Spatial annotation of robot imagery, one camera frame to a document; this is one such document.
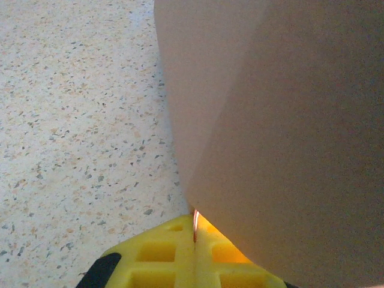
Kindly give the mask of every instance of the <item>speckled floor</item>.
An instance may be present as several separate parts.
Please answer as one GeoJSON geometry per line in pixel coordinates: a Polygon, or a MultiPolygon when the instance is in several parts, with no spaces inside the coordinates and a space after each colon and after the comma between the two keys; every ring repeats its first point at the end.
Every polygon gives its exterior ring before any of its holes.
{"type": "Polygon", "coordinates": [[[75,287],[187,212],[153,1],[0,1],[0,287],[75,287]]]}

